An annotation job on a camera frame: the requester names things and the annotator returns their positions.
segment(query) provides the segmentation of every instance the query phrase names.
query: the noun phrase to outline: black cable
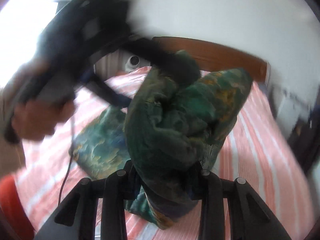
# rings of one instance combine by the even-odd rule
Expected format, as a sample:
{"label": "black cable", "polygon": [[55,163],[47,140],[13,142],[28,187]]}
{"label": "black cable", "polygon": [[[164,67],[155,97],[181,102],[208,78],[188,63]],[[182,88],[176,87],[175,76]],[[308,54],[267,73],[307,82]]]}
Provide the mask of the black cable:
{"label": "black cable", "polygon": [[67,173],[64,177],[64,180],[63,180],[61,188],[60,188],[58,205],[60,205],[60,202],[61,202],[61,195],[62,195],[63,187],[64,187],[64,185],[67,181],[67,178],[69,176],[71,163],[72,163],[72,159],[73,159],[74,137],[75,137],[75,117],[74,117],[74,115],[71,117],[70,122],[71,122],[71,147],[70,147],[70,155],[71,156],[70,156],[70,162],[69,162]]}

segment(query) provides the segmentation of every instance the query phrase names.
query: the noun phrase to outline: wooden headboard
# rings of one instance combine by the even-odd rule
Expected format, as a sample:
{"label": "wooden headboard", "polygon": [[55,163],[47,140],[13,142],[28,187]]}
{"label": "wooden headboard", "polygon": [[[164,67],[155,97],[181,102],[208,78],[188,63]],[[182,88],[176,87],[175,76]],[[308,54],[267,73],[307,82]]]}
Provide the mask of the wooden headboard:
{"label": "wooden headboard", "polygon": [[242,67],[257,82],[266,82],[268,79],[267,62],[237,49],[187,38],[154,37],[153,40],[168,51],[184,49],[197,61],[202,70],[213,72]]}

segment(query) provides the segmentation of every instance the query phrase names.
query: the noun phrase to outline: person's arm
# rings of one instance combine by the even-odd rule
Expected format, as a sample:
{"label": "person's arm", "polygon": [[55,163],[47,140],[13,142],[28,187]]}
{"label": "person's arm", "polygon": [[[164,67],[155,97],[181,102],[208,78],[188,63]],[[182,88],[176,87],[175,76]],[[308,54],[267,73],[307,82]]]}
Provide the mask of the person's arm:
{"label": "person's arm", "polygon": [[[4,89],[0,89],[0,128],[4,125],[4,113],[21,84],[28,76],[37,75],[46,69],[47,64],[44,61],[32,59],[19,68]],[[74,111],[73,101],[65,103],[63,107],[56,107],[42,101],[30,100],[15,107],[12,127],[21,139],[42,141],[46,135],[53,135],[57,123],[66,122]],[[25,156],[22,143],[10,144],[0,134],[0,178],[23,166]]]}
{"label": "person's arm", "polygon": [[[0,89],[0,126],[4,119],[3,89]],[[0,136],[0,178],[25,166],[22,143],[13,145]]]}

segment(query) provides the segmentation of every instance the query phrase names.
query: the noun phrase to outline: bright light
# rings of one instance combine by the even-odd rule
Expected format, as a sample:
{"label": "bright light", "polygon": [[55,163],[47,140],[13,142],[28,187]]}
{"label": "bright light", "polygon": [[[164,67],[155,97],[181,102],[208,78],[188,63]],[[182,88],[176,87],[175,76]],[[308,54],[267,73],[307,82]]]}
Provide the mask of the bright light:
{"label": "bright light", "polygon": [[29,61],[39,34],[56,13],[54,0],[10,0],[0,12],[0,87]]}
{"label": "bright light", "polygon": [[54,17],[58,3],[10,0],[0,13],[0,86],[29,61],[41,31]]}

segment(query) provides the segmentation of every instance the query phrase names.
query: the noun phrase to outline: bedroom wall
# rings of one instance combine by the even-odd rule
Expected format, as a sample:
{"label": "bedroom wall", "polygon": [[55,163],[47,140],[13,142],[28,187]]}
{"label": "bedroom wall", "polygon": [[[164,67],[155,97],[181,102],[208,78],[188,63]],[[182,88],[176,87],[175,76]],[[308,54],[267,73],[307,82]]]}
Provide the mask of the bedroom wall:
{"label": "bedroom wall", "polygon": [[254,54],[311,105],[320,83],[320,24],[304,0],[134,0],[131,19],[152,36],[212,41]]}

